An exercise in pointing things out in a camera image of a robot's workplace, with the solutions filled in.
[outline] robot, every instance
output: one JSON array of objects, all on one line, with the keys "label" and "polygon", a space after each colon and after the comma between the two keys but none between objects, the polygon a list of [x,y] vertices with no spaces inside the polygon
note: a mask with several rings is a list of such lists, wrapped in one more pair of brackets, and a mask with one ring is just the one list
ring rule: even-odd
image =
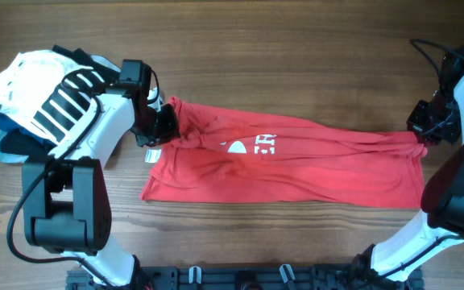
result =
[{"label": "robot", "polygon": [[[437,71],[439,89],[432,101],[420,101],[407,121],[423,143],[463,145],[425,186],[421,210],[385,242],[370,245],[347,265],[266,268],[209,268],[195,266],[141,267],[110,234],[112,213],[102,169],[110,153],[128,130],[138,146],[156,146],[178,137],[175,112],[161,106],[155,73],[141,60],[124,60],[113,81],[94,88],[87,112],[69,130],[70,140],[55,147],[49,156],[28,158],[23,165],[23,195],[8,225],[10,251],[30,263],[74,261],[85,271],[70,271],[66,290],[274,290],[274,289],[424,289],[420,265],[444,249],[464,242],[464,47],[449,49],[412,39]],[[438,68],[417,44],[445,51]],[[55,47],[53,51],[74,57]],[[77,55],[84,55],[80,49]],[[79,69],[65,75],[66,85]],[[72,189],[72,201],[54,201],[52,193]],[[23,208],[25,235],[32,246],[60,254],[53,259],[33,259],[13,243],[15,218]]]}]

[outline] wood grain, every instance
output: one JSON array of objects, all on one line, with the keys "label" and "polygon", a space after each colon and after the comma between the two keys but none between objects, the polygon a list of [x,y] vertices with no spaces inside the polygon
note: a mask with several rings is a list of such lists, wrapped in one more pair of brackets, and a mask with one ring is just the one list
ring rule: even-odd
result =
[{"label": "wood grain", "polygon": [[[464,44],[464,1],[9,5],[0,6],[0,71],[18,52],[59,44],[115,63],[142,59],[163,91],[191,102],[393,131],[437,88],[412,37]],[[431,148],[426,178],[456,148]],[[143,265],[346,263],[416,212],[320,202],[146,204],[144,155],[125,135],[105,172],[112,232]],[[0,164],[0,288],[61,289],[72,264],[30,265],[7,250],[20,186],[20,167]],[[48,255],[26,245],[21,219],[15,236],[23,252]],[[464,289],[464,244],[424,269],[427,289]]]}]

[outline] clothing tag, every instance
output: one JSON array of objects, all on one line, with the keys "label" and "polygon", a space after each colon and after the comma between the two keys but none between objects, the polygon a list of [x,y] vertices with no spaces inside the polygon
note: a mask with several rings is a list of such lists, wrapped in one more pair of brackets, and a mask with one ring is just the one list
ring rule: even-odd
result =
[{"label": "clothing tag", "polygon": [[159,161],[161,151],[162,149],[148,149],[146,151],[146,158],[144,159],[144,162],[157,163],[157,161]]}]

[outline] red shirt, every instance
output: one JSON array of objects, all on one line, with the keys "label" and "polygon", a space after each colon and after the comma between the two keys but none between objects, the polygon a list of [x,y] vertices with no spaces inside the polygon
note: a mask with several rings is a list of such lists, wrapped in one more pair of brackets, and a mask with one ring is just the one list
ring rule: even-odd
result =
[{"label": "red shirt", "polygon": [[145,201],[420,206],[427,150],[411,132],[333,129],[177,97],[169,103],[181,137],[162,146],[141,194]]}]

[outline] wooden surface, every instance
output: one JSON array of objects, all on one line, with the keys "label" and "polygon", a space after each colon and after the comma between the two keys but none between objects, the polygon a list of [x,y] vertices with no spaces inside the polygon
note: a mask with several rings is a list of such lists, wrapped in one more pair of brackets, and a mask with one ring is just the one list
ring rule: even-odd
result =
[{"label": "wooden surface", "polygon": [[[437,88],[412,37],[464,44],[464,1],[157,2],[0,6],[0,71],[17,52],[53,44],[142,59],[166,94],[212,106],[308,118],[361,131],[404,130]],[[436,60],[442,52],[432,52]],[[455,150],[424,158],[427,178]],[[350,205],[146,204],[150,165],[124,136],[105,172],[112,233],[143,265],[347,263],[415,210]],[[61,289],[71,263],[31,265],[6,247],[20,166],[0,164],[0,288]],[[18,246],[25,244],[22,221]],[[464,244],[424,266],[427,289],[464,289]]]}]

